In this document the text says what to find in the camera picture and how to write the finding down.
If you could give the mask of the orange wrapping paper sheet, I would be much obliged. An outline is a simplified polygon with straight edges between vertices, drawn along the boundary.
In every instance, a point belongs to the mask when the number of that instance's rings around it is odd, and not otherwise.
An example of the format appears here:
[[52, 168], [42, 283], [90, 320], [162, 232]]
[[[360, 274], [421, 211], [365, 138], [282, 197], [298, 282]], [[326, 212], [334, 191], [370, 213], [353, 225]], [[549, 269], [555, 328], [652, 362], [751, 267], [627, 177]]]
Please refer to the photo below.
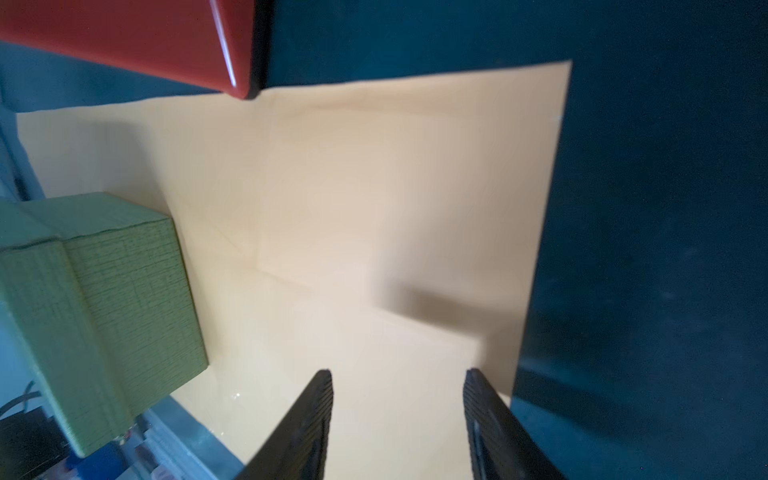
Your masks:
[[330, 479], [467, 479], [509, 397], [570, 62], [22, 114], [46, 195], [170, 214], [209, 355], [175, 400], [249, 460], [333, 375]]

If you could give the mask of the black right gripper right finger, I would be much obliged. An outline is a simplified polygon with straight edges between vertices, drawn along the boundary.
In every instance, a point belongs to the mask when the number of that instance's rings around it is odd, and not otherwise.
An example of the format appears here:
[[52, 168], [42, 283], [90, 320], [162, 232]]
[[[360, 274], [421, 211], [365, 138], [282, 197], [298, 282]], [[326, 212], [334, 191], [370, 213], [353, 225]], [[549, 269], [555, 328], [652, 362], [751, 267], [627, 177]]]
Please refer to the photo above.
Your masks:
[[463, 404], [475, 479], [565, 478], [479, 369], [466, 371]]

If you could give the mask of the green gift box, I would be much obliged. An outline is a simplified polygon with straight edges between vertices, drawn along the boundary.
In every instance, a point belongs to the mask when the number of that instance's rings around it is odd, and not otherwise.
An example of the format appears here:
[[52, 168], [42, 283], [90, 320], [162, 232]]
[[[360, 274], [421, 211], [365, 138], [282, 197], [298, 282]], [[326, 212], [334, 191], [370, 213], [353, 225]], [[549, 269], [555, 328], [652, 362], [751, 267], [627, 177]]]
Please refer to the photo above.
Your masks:
[[2, 202], [1, 317], [81, 457], [208, 367], [172, 219], [107, 193]]

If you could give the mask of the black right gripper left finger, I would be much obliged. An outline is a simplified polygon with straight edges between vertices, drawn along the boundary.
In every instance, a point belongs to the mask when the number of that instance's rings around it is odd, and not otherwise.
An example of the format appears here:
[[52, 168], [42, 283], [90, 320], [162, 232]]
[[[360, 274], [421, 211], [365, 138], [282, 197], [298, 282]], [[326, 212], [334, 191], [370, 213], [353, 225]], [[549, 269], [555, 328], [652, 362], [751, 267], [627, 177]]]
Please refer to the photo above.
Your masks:
[[237, 480], [322, 480], [333, 401], [331, 371], [319, 370]]

